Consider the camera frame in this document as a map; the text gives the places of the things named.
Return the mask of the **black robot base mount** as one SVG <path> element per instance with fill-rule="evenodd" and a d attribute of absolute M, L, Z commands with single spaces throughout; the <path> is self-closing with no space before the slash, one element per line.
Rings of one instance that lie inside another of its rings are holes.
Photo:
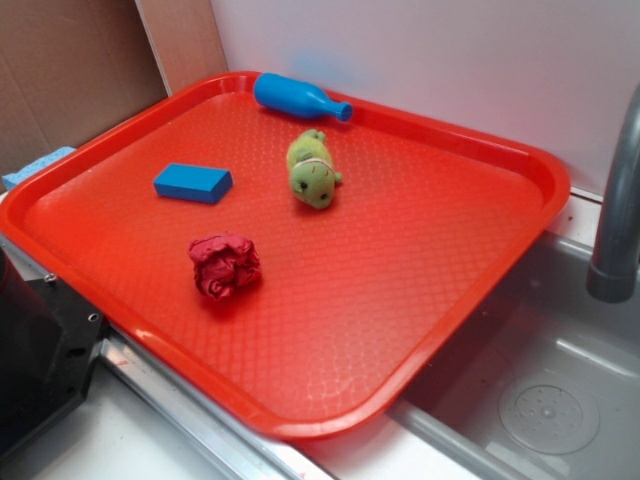
<path fill-rule="evenodd" d="M 22 278 L 1 254 L 1 461 L 86 399 L 106 320 L 61 279 Z"/>

